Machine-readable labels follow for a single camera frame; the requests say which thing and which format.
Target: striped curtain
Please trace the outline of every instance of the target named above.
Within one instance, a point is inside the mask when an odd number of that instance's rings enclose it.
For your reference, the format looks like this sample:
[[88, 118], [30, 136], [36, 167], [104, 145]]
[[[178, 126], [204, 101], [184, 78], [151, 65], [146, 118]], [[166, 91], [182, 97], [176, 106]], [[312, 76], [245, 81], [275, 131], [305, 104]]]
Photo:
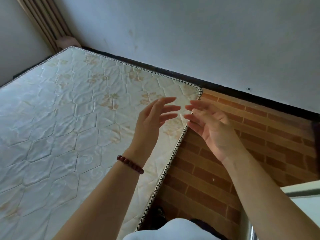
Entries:
[[52, 52], [59, 52], [56, 41], [72, 36], [53, 0], [17, 0], [41, 33]]

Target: person's right forearm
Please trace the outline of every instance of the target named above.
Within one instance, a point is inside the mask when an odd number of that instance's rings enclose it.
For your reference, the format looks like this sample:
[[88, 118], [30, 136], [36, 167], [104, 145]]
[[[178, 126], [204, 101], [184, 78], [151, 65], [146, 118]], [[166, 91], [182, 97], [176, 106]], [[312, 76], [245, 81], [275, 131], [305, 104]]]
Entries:
[[319, 240], [320, 228], [247, 151], [223, 161], [260, 240]]

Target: red beaded bracelet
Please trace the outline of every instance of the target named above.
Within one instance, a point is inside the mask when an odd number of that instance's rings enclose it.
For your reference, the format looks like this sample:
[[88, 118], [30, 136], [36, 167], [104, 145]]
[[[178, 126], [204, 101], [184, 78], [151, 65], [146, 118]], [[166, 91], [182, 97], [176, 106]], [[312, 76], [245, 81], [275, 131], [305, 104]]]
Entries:
[[122, 161], [125, 165], [129, 166], [130, 168], [132, 168], [133, 170], [137, 171], [140, 174], [144, 173], [144, 170], [142, 169], [142, 167], [138, 166], [133, 161], [123, 157], [122, 155], [118, 155], [117, 160]]

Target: white floral mattress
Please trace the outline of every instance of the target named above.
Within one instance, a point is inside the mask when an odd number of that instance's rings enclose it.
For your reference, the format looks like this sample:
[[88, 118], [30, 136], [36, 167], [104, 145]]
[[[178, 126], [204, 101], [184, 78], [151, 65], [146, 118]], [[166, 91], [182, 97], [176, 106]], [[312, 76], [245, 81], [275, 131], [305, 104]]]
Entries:
[[118, 239], [138, 229], [186, 132], [184, 106], [201, 94], [75, 47], [0, 88], [0, 239], [52, 239], [130, 145], [139, 112], [177, 96], [182, 110], [160, 130]]

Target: person's left forearm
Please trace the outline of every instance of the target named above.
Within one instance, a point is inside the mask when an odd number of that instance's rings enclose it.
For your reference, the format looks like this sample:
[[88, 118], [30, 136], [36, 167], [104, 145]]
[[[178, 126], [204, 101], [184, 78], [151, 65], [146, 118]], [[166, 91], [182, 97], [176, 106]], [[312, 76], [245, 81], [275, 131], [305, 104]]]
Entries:
[[[130, 152], [123, 156], [139, 164]], [[53, 240], [116, 239], [138, 179], [137, 171], [117, 161]]]

